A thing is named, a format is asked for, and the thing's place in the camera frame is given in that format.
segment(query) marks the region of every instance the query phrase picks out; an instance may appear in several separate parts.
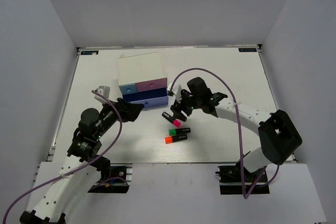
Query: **wall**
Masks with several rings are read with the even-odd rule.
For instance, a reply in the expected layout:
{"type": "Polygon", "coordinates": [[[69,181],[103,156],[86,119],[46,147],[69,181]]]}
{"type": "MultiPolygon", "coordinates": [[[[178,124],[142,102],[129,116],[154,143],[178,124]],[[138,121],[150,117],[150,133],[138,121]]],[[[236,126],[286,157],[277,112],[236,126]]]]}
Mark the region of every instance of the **wall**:
{"type": "MultiPolygon", "coordinates": [[[[0,216],[48,155],[76,49],[50,0],[0,0],[0,216]]],[[[27,197],[10,213],[18,223],[27,197]]]]}
{"type": "Polygon", "coordinates": [[[308,165],[328,223],[336,223],[335,13],[336,0],[287,0],[262,57],[279,107],[303,138],[296,154],[308,165]]]}
{"type": "Polygon", "coordinates": [[[77,47],[262,43],[286,0],[51,0],[77,47]]]}

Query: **black label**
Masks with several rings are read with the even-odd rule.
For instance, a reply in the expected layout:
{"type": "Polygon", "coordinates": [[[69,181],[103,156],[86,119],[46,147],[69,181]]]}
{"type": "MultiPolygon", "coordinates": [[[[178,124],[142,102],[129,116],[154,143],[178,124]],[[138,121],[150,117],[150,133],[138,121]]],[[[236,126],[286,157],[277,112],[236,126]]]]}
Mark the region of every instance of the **black label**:
{"type": "Polygon", "coordinates": [[[80,52],[80,55],[97,55],[99,51],[82,51],[80,52]]]}
{"type": "Polygon", "coordinates": [[[257,48],[238,48],[239,52],[256,52],[257,48]]]}

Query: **purple cable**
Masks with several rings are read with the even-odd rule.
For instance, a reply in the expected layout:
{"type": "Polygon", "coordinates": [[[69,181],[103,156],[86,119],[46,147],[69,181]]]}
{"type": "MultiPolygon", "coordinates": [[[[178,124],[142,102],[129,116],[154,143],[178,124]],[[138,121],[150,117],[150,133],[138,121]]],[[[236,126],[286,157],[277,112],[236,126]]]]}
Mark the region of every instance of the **purple cable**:
{"type": "MultiPolygon", "coordinates": [[[[113,105],[113,103],[112,103],[109,99],[107,99],[107,98],[104,97],[103,95],[101,95],[101,94],[99,94],[99,93],[96,93],[94,90],[92,90],[92,93],[95,94],[95,95],[97,95],[97,96],[99,96],[99,97],[101,97],[101,98],[103,98],[103,99],[106,101],[106,103],[107,103],[108,105],[110,105],[110,106],[113,108],[113,110],[114,110],[114,112],[117,114],[118,119],[119,119],[119,122],[120,122],[119,132],[117,133],[117,136],[115,137],[115,139],[113,140],[113,142],[112,142],[112,143],[105,149],[105,151],[103,151],[99,156],[97,156],[96,158],[94,158],[92,161],[90,161],[90,162],[88,162],[88,163],[86,163],[86,164],[84,164],[84,165],[81,165],[81,166],[77,167],[77,168],[74,169],[74,170],[71,170],[71,171],[65,173],[64,176],[69,176],[69,175],[71,175],[71,174],[73,174],[73,173],[76,173],[76,172],[78,172],[79,170],[82,170],[82,169],[88,167],[89,165],[91,165],[93,162],[97,161],[101,156],[103,156],[106,152],[108,152],[108,151],[110,150],[110,148],[112,148],[112,146],[116,143],[116,141],[118,140],[118,138],[119,138],[119,136],[120,136],[120,133],[121,133],[121,130],[122,130],[122,118],[121,118],[121,116],[120,116],[120,114],[119,114],[117,108],[113,105]]],[[[15,200],[13,201],[13,203],[12,203],[12,204],[8,207],[8,209],[6,210],[5,215],[4,215],[4,218],[3,218],[3,220],[2,220],[2,223],[3,223],[3,224],[6,224],[6,219],[7,219],[7,217],[8,217],[8,214],[9,214],[10,210],[11,210],[11,209],[15,206],[15,204],[18,203],[22,198],[24,198],[24,197],[27,196],[28,194],[30,194],[30,193],[36,191],[37,189],[40,189],[41,187],[44,187],[44,186],[46,186],[46,185],[48,185],[48,184],[50,184],[50,183],[59,181],[59,180],[61,180],[62,178],[63,178],[62,176],[58,176],[58,177],[53,178],[53,179],[51,179],[51,180],[49,180],[49,181],[47,181],[47,182],[44,182],[43,184],[38,185],[38,186],[36,186],[36,187],[30,189],[29,191],[25,192],[24,194],[22,194],[21,196],[19,196],[17,199],[15,199],[15,200]]]]}
{"type": "Polygon", "coordinates": [[[215,73],[212,73],[211,71],[209,71],[209,70],[206,70],[206,69],[204,69],[204,68],[189,68],[189,69],[187,69],[187,70],[184,70],[184,71],[182,71],[181,73],[179,73],[176,77],[175,77],[175,79],[174,79],[174,81],[173,81],[173,83],[172,83],[172,86],[171,86],[171,89],[170,89],[170,91],[172,91],[172,89],[173,89],[173,87],[174,87],[174,84],[175,84],[175,82],[177,81],[177,79],[182,75],[182,74],[184,74],[184,73],[186,73],[186,72],[189,72],[189,71],[192,71],[192,70],[201,70],[201,71],[205,71],[205,72],[207,72],[207,73],[209,73],[209,74],[211,74],[211,75],[213,75],[214,77],[216,77],[226,88],[227,88],[227,90],[229,91],[229,93],[231,94],[231,96],[232,96],[232,100],[233,100],[233,102],[235,103],[235,109],[236,109],[236,115],[237,115],[237,124],[238,124],[238,137],[239,137],[239,153],[240,153],[240,177],[241,177],[241,186],[242,186],[242,191],[243,191],[243,197],[245,198],[245,199],[247,199],[249,196],[250,196],[250,194],[251,194],[251,192],[252,192],[252,190],[255,188],[255,186],[256,186],[256,184],[259,182],[259,180],[261,179],[261,176],[263,175],[263,173],[265,172],[265,170],[266,170],[266,167],[264,167],[262,170],[261,170],[261,172],[260,172],[260,174],[258,175],[258,177],[257,177],[257,179],[253,182],[253,184],[251,185],[251,188],[250,188],[250,190],[246,193],[246,189],[245,189],[245,175],[244,175],[244,152],[243,152],[243,137],[242,137],[242,123],[241,123],[241,121],[240,121],[240,116],[239,116],[239,109],[238,109],[238,105],[237,105],[237,100],[236,100],[236,97],[235,97],[235,95],[233,94],[233,92],[232,92],[232,90],[231,90],[231,88],[226,84],[226,82],[225,81],[223,81],[218,75],[216,75],[215,73]]]}
{"type": "Polygon", "coordinates": [[[275,171],[273,177],[272,177],[269,181],[267,181],[266,183],[264,183],[264,184],[262,184],[262,185],[258,185],[257,188],[259,188],[259,187],[264,187],[264,186],[268,186],[269,184],[271,184],[272,181],[275,179],[275,177],[278,175],[279,168],[280,168],[280,165],[277,166],[277,169],[276,169],[276,171],[275,171]]]}
{"type": "Polygon", "coordinates": [[[94,190],[94,189],[96,189],[97,187],[99,187],[100,185],[105,184],[106,182],[111,181],[111,180],[114,180],[114,179],[121,180],[121,181],[123,181],[123,182],[127,185],[127,187],[130,187],[130,185],[127,183],[127,181],[126,181],[125,179],[123,179],[123,178],[121,178],[121,177],[113,177],[113,178],[108,178],[108,179],[106,179],[106,180],[104,180],[104,181],[102,181],[102,182],[99,182],[97,185],[92,186],[92,187],[90,188],[90,190],[94,190]]]}

